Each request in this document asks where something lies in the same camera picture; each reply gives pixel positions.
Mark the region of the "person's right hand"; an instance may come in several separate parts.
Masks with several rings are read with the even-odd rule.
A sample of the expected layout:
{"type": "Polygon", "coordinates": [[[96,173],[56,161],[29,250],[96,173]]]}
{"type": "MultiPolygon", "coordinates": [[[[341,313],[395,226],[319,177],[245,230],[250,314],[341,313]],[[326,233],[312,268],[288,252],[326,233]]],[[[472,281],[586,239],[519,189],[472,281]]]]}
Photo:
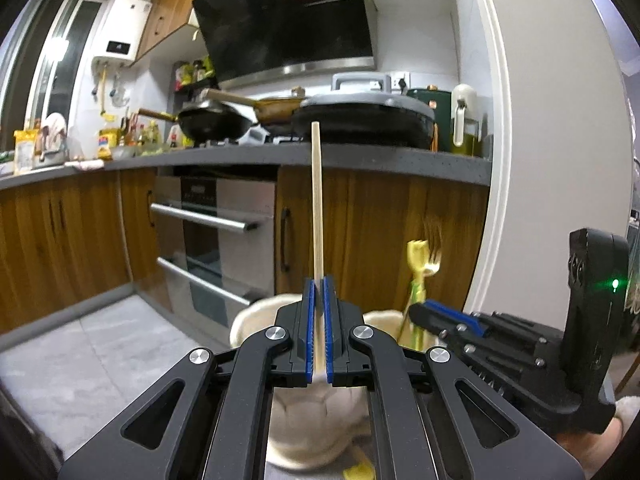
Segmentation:
{"type": "Polygon", "coordinates": [[[566,452],[578,460],[587,479],[592,479],[614,454],[638,417],[638,396],[623,396],[615,405],[615,415],[603,434],[583,432],[560,434],[555,438],[566,452]]]}

